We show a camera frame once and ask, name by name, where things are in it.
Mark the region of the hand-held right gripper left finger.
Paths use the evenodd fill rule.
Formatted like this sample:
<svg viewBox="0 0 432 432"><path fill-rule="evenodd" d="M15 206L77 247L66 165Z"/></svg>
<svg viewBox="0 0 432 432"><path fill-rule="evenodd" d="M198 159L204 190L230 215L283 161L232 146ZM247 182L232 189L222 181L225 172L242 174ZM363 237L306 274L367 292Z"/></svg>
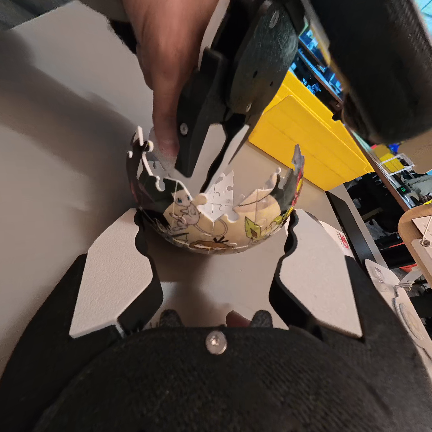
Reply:
<svg viewBox="0 0 432 432"><path fill-rule="evenodd" d="M144 328L162 302L143 221L129 209L88 250L69 335L80 338L113 326L124 337Z"/></svg>

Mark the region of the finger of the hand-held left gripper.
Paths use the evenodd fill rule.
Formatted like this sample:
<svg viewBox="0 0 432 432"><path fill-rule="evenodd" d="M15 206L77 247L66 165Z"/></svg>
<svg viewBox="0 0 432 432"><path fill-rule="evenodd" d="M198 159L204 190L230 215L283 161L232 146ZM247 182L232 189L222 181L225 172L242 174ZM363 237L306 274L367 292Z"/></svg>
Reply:
<svg viewBox="0 0 432 432"><path fill-rule="evenodd" d="M245 116L231 116L222 123L225 140L214 160L210 164L206 180L200 192L204 193L216 180L217 176L224 172L229 163L241 149L250 133L250 125L245 123Z"/></svg>

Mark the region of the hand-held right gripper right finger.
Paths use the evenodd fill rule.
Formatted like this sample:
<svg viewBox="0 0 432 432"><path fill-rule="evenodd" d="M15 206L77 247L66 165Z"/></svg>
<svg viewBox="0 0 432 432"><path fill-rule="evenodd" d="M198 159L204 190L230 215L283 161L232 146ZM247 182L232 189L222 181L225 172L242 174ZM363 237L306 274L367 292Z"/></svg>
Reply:
<svg viewBox="0 0 432 432"><path fill-rule="evenodd" d="M273 310L288 328L319 338L322 329L362 338L348 256L321 223L301 209L292 212L286 231L284 254L269 291Z"/></svg>

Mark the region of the cartoon print puzzle ball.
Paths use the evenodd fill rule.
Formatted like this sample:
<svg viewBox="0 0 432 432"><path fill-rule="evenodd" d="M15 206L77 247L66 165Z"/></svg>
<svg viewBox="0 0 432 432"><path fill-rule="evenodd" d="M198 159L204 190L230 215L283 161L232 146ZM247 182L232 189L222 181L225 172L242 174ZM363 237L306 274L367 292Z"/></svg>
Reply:
<svg viewBox="0 0 432 432"><path fill-rule="evenodd" d="M277 169L236 206L234 171L192 197L181 180L165 172L154 142L144 140L138 126L127 154L127 176L143 218L165 240L197 253L228 254L263 243L289 222L303 185L305 157L299 145L292 163L285 176Z"/></svg>

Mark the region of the person's left hand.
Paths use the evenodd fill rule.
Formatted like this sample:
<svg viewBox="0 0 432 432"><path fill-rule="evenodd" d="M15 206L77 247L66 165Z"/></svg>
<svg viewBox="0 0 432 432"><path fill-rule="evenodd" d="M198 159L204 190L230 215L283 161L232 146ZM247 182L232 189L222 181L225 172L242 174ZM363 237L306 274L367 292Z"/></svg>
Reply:
<svg viewBox="0 0 432 432"><path fill-rule="evenodd" d="M137 40L144 80L153 90L153 128L161 152L179 151L177 107L184 84L198 65L202 39L217 0L122 1Z"/></svg>

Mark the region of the yellow plastic bin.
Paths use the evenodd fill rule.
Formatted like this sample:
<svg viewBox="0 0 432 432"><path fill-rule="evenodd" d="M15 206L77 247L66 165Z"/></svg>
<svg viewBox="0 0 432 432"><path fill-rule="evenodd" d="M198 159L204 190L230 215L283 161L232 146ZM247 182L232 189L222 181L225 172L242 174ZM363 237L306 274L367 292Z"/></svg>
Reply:
<svg viewBox="0 0 432 432"><path fill-rule="evenodd" d="M249 135L249 142L292 167L295 145L305 157L304 177L324 191L373 168L343 123L289 71Z"/></svg>

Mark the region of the cork clipboard with papers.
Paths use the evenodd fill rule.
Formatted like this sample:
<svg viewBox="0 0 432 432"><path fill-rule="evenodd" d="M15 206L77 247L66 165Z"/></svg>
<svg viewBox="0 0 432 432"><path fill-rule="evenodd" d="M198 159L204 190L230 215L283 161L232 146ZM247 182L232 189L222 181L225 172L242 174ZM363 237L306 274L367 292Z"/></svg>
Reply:
<svg viewBox="0 0 432 432"><path fill-rule="evenodd" d="M430 286L431 244L423 246L421 242L431 242L431 236L427 236L427 231L431 232L431 214L431 204L425 204L408 210L398 222L398 233Z"/></svg>

